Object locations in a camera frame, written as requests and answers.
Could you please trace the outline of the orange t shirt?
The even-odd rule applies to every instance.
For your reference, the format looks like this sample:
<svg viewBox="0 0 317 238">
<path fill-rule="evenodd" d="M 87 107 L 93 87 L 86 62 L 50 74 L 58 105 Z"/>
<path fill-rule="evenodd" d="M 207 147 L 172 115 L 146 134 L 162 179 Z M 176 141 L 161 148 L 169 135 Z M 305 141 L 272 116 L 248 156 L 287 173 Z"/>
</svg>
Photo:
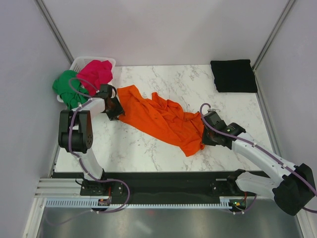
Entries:
<svg viewBox="0 0 317 238">
<path fill-rule="evenodd" d="M 204 125 L 199 112 L 185 112 L 181 105 L 153 92 L 143 98 L 135 85 L 117 90 L 125 111 L 119 120 L 167 144 L 189 157 L 204 149 Z"/>
</svg>

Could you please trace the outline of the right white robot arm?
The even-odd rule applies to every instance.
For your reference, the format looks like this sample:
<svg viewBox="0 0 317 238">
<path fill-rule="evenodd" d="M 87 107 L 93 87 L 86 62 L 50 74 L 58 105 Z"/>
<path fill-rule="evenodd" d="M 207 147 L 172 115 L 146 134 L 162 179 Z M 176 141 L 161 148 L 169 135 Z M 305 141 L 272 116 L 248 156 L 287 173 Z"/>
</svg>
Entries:
<svg viewBox="0 0 317 238">
<path fill-rule="evenodd" d="M 204 125 L 203 144 L 223 146 L 242 155 L 266 176 L 238 169 L 227 178 L 232 195 L 251 192 L 273 200 L 285 213 L 294 216 L 317 195 L 312 169 L 299 166 L 265 149 L 240 125 L 226 124 L 216 111 L 201 115 Z"/>
</svg>

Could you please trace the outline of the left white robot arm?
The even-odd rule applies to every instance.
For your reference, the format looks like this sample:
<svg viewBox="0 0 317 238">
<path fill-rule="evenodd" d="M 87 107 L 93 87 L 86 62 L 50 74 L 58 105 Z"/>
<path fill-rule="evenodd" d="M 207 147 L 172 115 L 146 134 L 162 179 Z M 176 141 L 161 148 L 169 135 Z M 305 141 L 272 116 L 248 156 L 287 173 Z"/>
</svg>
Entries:
<svg viewBox="0 0 317 238">
<path fill-rule="evenodd" d="M 93 152 L 94 141 L 92 119 L 106 114 L 110 121 L 124 115 L 124 109 L 117 97 L 117 90 L 109 84 L 102 84 L 96 95 L 87 102 L 71 110 L 63 110 L 59 116 L 58 144 L 79 163 L 86 180 L 92 180 L 92 190 L 103 195 L 109 184 L 104 178 L 104 170 Z"/>
</svg>

